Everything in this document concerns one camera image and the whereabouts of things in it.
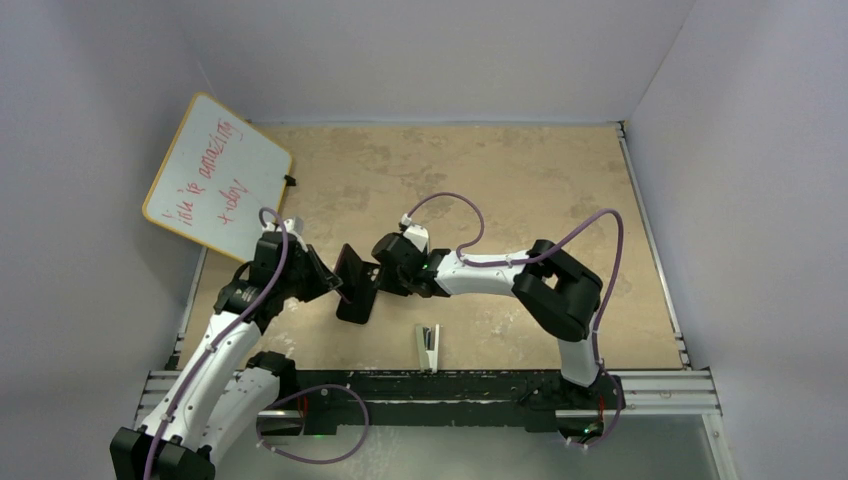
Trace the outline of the black phone case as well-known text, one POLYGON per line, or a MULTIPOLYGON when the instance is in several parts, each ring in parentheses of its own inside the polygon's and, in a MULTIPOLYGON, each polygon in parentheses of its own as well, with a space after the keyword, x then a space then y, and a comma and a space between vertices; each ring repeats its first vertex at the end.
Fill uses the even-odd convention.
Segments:
POLYGON ((377 292, 374 283, 368 280, 369 262, 363 264, 357 294, 351 304, 343 304, 341 298, 336 308, 336 318, 348 323, 364 325, 369 321, 377 292))

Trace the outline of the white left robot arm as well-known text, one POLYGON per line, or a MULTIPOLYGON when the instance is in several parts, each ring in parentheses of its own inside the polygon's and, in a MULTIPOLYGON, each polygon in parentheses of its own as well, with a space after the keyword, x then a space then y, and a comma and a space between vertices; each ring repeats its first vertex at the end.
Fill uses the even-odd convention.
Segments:
POLYGON ((212 479, 216 464, 267 404, 297 399, 293 360, 261 352, 237 377, 286 300, 308 302, 342 284, 288 224, 271 225, 252 261, 218 293, 203 338, 164 398, 134 428, 120 428, 109 452, 119 479, 212 479))

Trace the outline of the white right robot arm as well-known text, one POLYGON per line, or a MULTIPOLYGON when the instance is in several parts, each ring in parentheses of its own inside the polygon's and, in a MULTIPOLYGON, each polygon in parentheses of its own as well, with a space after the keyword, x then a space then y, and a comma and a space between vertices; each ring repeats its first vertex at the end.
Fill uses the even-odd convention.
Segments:
POLYGON ((602 386, 607 401, 625 406, 620 379, 600 357, 597 326, 606 308, 603 281, 591 269, 549 240, 502 255, 460 256, 431 249, 401 233, 389 233, 372 249, 380 266, 378 288, 422 298, 487 294, 516 299, 547 334, 557 340, 561 392, 576 407, 596 399, 602 386))

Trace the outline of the white stapler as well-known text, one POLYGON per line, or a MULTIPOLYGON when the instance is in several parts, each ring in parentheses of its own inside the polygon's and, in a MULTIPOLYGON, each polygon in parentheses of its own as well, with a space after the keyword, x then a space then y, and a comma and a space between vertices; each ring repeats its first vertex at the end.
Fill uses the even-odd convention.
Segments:
POLYGON ((441 326, 415 326, 415 345, 418 353, 419 370, 423 373, 437 373, 439 359, 439 340, 441 326))

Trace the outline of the yellow framed whiteboard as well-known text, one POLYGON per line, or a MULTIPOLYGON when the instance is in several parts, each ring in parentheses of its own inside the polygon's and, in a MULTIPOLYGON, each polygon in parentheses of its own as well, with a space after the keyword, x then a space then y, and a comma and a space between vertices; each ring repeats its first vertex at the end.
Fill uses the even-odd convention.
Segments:
POLYGON ((253 258, 259 210, 278 209, 291 154, 205 92, 195 94, 142 206, 144 217, 219 254, 253 258))

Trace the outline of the black aluminium mounting rail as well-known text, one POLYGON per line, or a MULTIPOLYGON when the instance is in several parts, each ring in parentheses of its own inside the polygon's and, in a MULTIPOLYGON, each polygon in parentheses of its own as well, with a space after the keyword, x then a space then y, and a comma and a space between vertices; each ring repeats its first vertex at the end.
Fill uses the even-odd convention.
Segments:
POLYGON ((581 434, 627 416, 718 414, 707 371, 624 370, 619 384, 568 387, 556 370, 300 370, 296 388, 318 387, 305 399, 261 412, 274 420, 306 421, 309 434, 340 426, 520 427, 581 434))

